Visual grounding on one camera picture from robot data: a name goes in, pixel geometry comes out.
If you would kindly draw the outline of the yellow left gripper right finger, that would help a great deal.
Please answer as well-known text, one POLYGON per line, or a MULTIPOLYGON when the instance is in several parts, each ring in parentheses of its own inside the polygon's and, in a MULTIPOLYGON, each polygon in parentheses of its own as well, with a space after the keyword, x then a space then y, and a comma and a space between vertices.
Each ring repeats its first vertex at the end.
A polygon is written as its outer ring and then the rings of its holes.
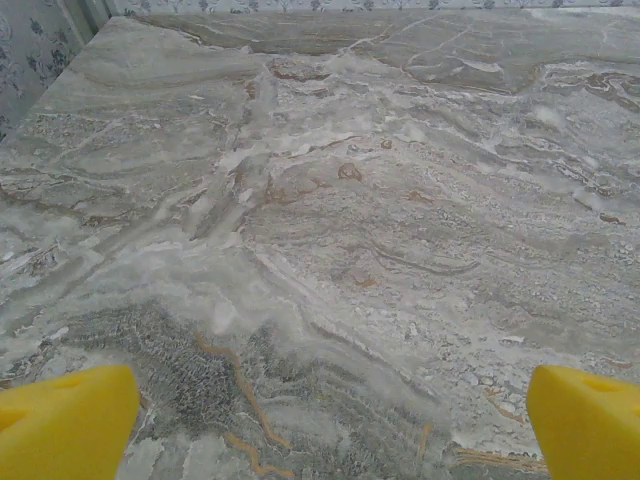
POLYGON ((528 414, 553 479, 639 477, 639 387, 584 371, 541 365, 528 414))

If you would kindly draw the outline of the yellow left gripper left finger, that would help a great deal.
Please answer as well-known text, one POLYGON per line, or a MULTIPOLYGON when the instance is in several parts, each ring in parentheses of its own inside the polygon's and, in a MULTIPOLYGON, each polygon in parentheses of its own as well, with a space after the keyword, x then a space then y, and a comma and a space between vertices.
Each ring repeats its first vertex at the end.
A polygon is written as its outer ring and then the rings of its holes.
POLYGON ((139 410, 126 365, 98 366, 1 393, 3 479, 116 477, 139 410))

